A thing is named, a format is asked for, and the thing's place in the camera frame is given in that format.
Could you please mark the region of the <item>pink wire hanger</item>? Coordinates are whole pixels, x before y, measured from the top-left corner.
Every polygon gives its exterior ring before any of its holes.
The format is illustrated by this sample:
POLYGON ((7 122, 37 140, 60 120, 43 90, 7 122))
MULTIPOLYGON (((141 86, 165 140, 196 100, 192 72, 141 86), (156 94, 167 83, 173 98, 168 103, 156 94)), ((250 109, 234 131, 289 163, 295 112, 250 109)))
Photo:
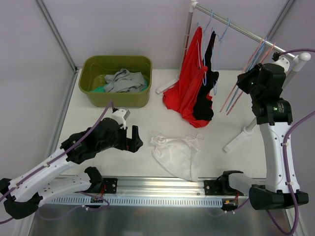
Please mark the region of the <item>pink wire hanger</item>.
MULTIPOLYGON (((266 51, 264 51, 264 50, 265 50, 265 48, 264 48, 264 49, 262 50, 261 55, 258 57, 257 61, 254 63, 254 66, 255 66, 256 64, 258 64, 258 63, 263 63, 263 61, 264 61, 265 58, 268 56, 268 54, 270 53, 270 51, 273 50, 274 46, 275 46, 275 43, 272 45, 271 48, 267 49, 266 51)), ((239 100, 239 98, 241 97, 242 94, 243 94, 243 91, 241 91, 241 90, 239 89, 238 94, 236 95, 236 97, 235 97, 235 99, 234 99, 234 102, 232 103, 232 106, 231 106, 232 109, 234 108, 234 106, 236 105, 237 101, 239 100)))

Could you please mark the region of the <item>white tank top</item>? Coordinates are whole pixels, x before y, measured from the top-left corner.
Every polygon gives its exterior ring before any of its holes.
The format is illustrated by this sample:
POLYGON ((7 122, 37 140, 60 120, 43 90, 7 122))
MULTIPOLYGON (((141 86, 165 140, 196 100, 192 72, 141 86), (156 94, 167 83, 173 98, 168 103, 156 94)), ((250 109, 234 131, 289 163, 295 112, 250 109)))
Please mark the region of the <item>white tank top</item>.
POLYGON ((153 158, 174 177, 197 182, 199 176, 199 153, 204 137, 187 135, 184 138, 168 138, 162 134, 152 136, 150 145, 153 158))

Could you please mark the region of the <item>green tank top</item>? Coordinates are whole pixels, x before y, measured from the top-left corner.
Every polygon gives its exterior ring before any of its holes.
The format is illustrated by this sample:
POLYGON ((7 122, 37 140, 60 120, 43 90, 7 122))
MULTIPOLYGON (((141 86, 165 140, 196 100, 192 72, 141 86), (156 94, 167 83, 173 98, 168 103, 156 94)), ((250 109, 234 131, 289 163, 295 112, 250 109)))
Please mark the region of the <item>green tank top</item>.
POLYGON ((144 77, 128 77, 115 79, 109 84, 99 86, 91 92, 142 92, 148 88, 148 83, 144 77))

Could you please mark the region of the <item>grey tank top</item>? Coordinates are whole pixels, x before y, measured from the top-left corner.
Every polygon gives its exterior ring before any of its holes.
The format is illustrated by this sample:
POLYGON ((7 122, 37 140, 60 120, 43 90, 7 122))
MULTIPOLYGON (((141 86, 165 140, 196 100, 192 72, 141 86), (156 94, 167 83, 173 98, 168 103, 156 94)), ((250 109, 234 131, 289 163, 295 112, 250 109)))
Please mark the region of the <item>grey tank top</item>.
POLYGON ((148 86, 147 81, 141 72, 130 72, 127 69, 121 69, 114 75, 105 76, 105 92, 142 92, 148 86))

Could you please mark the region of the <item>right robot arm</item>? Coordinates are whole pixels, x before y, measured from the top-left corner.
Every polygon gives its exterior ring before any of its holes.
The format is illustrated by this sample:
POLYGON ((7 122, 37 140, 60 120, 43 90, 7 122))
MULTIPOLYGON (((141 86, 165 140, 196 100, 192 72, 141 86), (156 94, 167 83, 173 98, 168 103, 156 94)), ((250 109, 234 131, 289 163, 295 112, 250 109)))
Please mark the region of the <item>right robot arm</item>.
POLYGON ((247 195, 255 210, 287 209, 305 205, 309 195, 301 191, 293 166, 290 130, 291 105, 281 98, 285 68, 275 63, 257 64, 237 77, 237 86, 252 99, 252 111, 261 132, 266 180, 259 183, 241 171, 225 171, 219 178, 222 193, 247 195))

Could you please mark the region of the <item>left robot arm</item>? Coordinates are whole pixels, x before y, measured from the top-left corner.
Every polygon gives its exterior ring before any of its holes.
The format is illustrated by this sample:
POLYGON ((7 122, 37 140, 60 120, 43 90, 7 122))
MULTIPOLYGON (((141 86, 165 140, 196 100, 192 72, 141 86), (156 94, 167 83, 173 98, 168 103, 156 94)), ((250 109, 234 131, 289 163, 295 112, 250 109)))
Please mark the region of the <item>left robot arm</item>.
POLYGON ((4 209, 13 219, 23 219, 60 196, 73 192, 98 193, 103 187, 103 177, 96 167, 87 167, 81 174, 52 181, 107 149, 135 153, 142 146, 138 126, 132 127, 132 137, 128 138, 122 124, 104 118, 85 131, 70 135, 50 157, 27 173, 15 179, 1 179, 0 199, 4 209))

